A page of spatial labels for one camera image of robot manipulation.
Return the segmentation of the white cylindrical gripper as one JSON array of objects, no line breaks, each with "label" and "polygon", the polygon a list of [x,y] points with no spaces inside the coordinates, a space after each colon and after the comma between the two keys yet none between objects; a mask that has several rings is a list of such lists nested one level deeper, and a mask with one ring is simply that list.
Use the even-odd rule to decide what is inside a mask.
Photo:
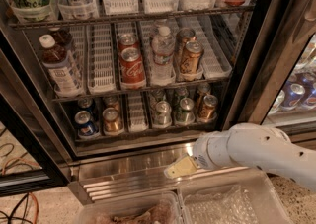
[{"label": "white cylindrical gripper", "polygon": [[193,157],[194,159],[190,155],[184,154],[164,170],[164,175],[169,179],[187,176],[196,172],[198,170],[198,165],[204,169],[209,169],[210,159],[207,153],[206,141],[197,140],[195,142],[193,147]]}]

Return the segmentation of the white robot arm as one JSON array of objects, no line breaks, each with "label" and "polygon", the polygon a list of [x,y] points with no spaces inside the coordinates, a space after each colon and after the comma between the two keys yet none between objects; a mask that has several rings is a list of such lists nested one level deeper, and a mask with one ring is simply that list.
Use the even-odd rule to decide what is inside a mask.
[{"label": "white robot arm", "polygon": [[293,180],[316,190],[316,152],[293,144],[280,129],[240,123],[199,137],[192,154],[184,154],[164,174],[173,179],[205,170],[249,167]]}]

